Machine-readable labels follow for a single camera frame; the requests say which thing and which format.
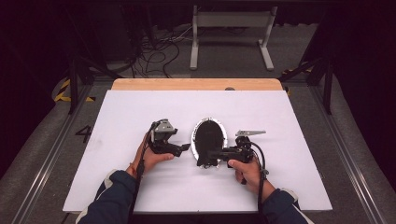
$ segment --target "person's left hand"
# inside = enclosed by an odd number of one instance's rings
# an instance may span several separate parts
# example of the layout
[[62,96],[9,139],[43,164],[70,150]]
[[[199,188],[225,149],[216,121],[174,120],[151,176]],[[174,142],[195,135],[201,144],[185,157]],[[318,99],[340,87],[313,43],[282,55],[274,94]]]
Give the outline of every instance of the person's left hand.
[[146,152],[143,157],[145,161],[145,172],[146,174],[148,171],[152,170],[154,166],[161,162],[161,161],[170,161],[174,158],[174,155],[171,153],[165,153],[165,154],[155,154],[149,145],[146,144],[147,138],[149,137],[149,134],[146,133],[145,137],[143,138],[142,143],[139,146],[139,149],[136,151],[136,156],[134,157],[134,161],[131,162],[130,166],[126,169],[126,172],[136,178],[136,170],[137,170],[137,165],[139,164],[140,157],[142,155],[144,147],[146,147]]

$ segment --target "wooden edge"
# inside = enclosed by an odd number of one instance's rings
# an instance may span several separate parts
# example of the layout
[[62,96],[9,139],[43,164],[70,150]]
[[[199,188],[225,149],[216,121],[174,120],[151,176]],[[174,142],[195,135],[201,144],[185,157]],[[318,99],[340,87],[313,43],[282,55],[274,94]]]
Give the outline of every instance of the wooden edge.
[[119,78],[113,91],[282,91],[276,78]]

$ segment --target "sleeve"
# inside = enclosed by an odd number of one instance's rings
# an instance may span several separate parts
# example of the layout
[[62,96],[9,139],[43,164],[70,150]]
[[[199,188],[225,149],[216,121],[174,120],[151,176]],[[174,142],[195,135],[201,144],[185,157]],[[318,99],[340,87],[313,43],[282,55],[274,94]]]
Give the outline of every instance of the sleeve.
[[289,189],[276,189],[262,204],[262,211],[271,224],[311,224],[301,211],[297,195]]
[[125,171],[113,170],[97,191],[95,201],[84,209],[76,223],[127,223],[136,180]]

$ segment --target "white metal frame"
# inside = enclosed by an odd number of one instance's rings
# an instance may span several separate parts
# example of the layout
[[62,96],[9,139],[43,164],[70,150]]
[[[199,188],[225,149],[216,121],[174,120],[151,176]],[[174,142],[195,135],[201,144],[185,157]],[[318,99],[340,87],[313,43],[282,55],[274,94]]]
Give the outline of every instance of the white metal frame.
[[277,7],[264,12],[200,12],[194,6],[192,16],[192,50],[190,69],[198,68],[198,27],[264,27],[265,35],[259,39],[260,50],[267,70],[273,71],[274,65],[267,49],[268,39],[274,24]]

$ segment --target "floor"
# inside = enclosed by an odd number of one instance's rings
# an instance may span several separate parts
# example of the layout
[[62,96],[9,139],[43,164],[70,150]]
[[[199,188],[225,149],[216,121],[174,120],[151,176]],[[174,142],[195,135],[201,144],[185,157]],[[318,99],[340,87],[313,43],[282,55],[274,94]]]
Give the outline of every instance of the floor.
[[[181,26],[177,29],[181,34],[188,28]],[[165,67],[171,77],[279,77],[285,69],[298,65],[315,30],[316,25],[274,27],[268,43],[275,65],[272,72],[266,71],[257,46],[263,31],[250,28],[201,31],[196,71],[189,69],[191,37],[187,35],[162,53],[147,50],[146,61],[150,63],[139,60],[133,66],[134,72],[128,69],[120,74],[125,77],[164,77]],[[164,35],[163,31],[157,32],[157,36]],[[120,67],[119,63],[109,65],[109,68],[117,67]],[[317,223],[396,223],[395,191],[365,145],[336,78],[329,116],[323,113],[320,104],[323,83],[308,87],[304,83],[305,76],[301,74],[284,86],[290,88],[291,105],[322,173],[333,210],[304,212]],[[54,89],[54,97],[63,83],[61,81]],[[65,214],[62,208],[86,146],[85,136],[76,133],[84,132],[87,125],[94,126],[111,84],[111,78],[97,75],[93,85],[79,86],[83,103],[73,115],[68,114],[70,103],[59,101],[43,119],[0,181],[2,223],[75,222],[77,215]],[[85,101],[87,96],[95,97],[95,100]],[[136,216],[137,223],[159,220],[161,223],[255,222],[251,215]]]

